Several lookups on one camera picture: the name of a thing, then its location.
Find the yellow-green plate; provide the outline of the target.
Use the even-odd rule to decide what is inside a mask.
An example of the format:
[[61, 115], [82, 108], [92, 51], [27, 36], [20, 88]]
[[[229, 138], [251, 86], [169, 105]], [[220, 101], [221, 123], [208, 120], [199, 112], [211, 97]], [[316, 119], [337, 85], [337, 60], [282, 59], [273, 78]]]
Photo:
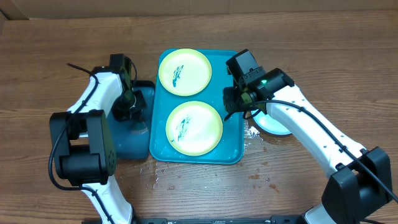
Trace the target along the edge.
[[162, 86], [177, 96], [192, 96], [209, 84], [212, 67], [207, 57], [193, 49], [178, 49], [160, 63], [158, 76]]
[[223, 122], [211, 105], [188, 101], [169, 114], [165, 127], [171, 146], [187, 156], [202, 156], [212, 151], [221, 141]]

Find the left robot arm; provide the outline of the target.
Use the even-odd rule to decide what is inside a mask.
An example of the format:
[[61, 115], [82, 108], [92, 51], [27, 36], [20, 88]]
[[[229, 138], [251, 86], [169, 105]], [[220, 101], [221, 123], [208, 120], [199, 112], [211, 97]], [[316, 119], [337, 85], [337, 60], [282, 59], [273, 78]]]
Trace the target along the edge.
[[135, 223], [115, 172], [118, 159], [149, 155], [154, 92], [144, 91], [133, 63], [96, 67], [88, 74], [78, 101], [50, 117], [49, 178], [60, 190], [82, 191], [102, 223]]

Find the orange green scrub sponge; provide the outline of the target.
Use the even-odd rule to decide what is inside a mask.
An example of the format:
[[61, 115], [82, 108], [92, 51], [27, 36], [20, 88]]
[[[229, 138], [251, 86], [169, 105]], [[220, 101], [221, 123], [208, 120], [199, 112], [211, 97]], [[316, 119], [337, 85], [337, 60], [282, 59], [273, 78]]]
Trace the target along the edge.
[[149, 131], [148, 124], [145, 120], [133, 120], [131, 123], [131, 133], [132, 134], [144, 134]]

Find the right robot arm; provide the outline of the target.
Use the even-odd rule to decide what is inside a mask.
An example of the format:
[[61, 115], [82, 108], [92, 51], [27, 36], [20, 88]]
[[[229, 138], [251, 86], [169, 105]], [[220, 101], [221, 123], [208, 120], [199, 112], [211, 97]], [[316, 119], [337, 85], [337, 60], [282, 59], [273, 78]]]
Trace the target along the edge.
[[230, 116], [258, 110], [287, 128], [323, 169], [328, 183], [320, 204], [297, 223], [360, 223], [391, 200], [391, 163], [380, 148], [367, 150], [329, 122], [281, 69], [244, 73], [228, 69], [234, 84], [223, 90]]

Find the light blue plate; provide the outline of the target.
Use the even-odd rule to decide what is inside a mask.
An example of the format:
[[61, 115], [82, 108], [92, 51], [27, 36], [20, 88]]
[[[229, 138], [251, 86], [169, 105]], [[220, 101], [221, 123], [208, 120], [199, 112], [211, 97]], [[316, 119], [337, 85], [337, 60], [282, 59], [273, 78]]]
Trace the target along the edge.
[[292, 134], [285, 126], [271, 118], [268, 114], [260, 111], [253, 117], [254, 122], [265, 132], [276, 136], [287, 136]]

